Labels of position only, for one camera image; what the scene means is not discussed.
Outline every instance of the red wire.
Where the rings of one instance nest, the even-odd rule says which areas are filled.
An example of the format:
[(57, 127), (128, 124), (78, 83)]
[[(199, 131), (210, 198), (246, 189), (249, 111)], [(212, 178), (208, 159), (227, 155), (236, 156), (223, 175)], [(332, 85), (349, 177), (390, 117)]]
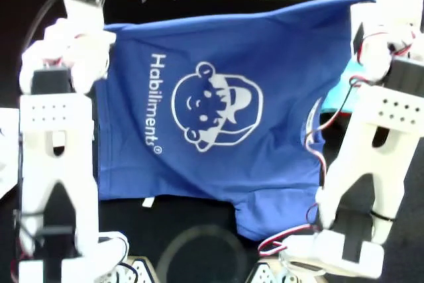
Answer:
[(378, 35), (380, 35), (380, 34), (388, 34), (388, 32), (376, 32), (376, 33), (372, 33), (372, 34), (369, 34), (369, 35), (367, 35), (367, 36), (364, 36), (364, 37), (362, 38), (362, 43), (360, 44), (359, 49), (358, 49), (358, 52), (356, 53), (356, 61), (357, 61), (359, 64), (361, 64), (361, 63), (360, 63), (360, 55), (361, 55), (361, 53), (362, 53), (362, 45), (364, 44), (364, 40), (365, 40), (365, 39), (367, 39), (367, 38), (369, 38), (369, 37), (371, 37), (371, 36), (378, 36)]

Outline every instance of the black table surface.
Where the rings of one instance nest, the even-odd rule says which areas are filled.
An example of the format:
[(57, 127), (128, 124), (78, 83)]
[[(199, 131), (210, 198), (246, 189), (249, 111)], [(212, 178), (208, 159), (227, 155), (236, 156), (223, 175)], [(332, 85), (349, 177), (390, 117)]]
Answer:
[[(45, 0), (0, 0), (0, 106), (16, 107), (18, 98), (16, 61), (27, 28)], [(196, 15), (255, 13), (297, 3), (288, 0), (107, 0), (107, 23), (144, 23)], [(65, 17), (61, 3), (55, 4), (43, 20), (44, 27)], [(333, 126), (325, 132), (325, 155), (331, 161), (343, 138), (343, 128)], [(419, 143), (405, 181), (405, 198), (391, 236), (385, 244), (384, 271), (379, 282), (424, 282), (424, 144)], [(13, 258), (13, 218), (16, 191), (0, 200), (0, 282), (10, 282)], [(343, 202), (368, 209), (372, 202), (372, 183), (364, 178), (343, 198)], [(100, 203), (101, 231), (121, 231), (130, 241), (131, 255), (147, 256), (156, 265), (171, 240), (196, 225), (218, 225), (236, 234), (234, 207), (218, 201), (160, 196), (154, 207), (146, 209), (140, 200)], [(257, 261), (257, 243), (238, 236), (244, 247), (248, 267)], [(233, 278), (236, 259), (226, 243), (204, 237), (188, 243), (172, 261), (168, 282), (243, 283)], [(375, 282), (360, 278), (328, 276), (332, 282)]]

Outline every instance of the white logo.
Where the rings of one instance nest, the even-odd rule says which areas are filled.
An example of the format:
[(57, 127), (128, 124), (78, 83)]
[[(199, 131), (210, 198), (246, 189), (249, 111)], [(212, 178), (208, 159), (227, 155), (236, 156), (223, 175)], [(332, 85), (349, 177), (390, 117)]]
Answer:
[(198, 151), (242, 142), (259, 125), (262, 90), (244, 76), (218, 74), (208, 62), (182, 78), (172, 92), (172, 115)]

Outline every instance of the blue t-shirt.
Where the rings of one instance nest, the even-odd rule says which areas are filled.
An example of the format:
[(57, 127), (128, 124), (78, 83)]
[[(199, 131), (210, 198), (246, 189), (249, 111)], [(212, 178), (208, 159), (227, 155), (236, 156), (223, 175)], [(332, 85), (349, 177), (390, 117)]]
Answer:
[(373, 0), (108, 26), (117, 41), (97, 83), (101, 199), (229, 201), (254, 240), (305, 223), (320, 170), (305, 126), (308, 114), (318, 125), (311, 109), (349, 61), (360, 1)]

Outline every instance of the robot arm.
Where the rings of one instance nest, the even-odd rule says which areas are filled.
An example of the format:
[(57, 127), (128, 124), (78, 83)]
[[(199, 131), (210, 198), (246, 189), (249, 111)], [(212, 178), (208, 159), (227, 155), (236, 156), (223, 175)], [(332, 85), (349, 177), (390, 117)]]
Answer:
[[(362, 32), (358, 61), (371, 80), (382, 85), (358, 88), (359, 100), (339, 155), (316, 195), (322, 231), (292, 235), (282, 242), (287, 247), (280, 253), (282, 264), (297, 277), (323, 272), (380, 277), (381, 245), (396, 219), (404, 195), (403, 181), (424, 136), (424, 65), (419, 63), (423, 38), (408, 27), (388, 32), (375, 26), (373, 32)], [(383, 145), (374, 143), (377, 131), (386, 133)], [(343, 194), (365, 174), (373, 175), (372, 211), (340, 207)]]
[[(92, 174), (93, 121), (85, 94), (107, 76), (113, 33), (102, 0), (64, 0), (67, 19), (22, 56), (23, 182), (19, 282), (89, 282), (125, 260), (127, 238), (99, 233)], [(52, 206), (59, 206), (62, 215)]]

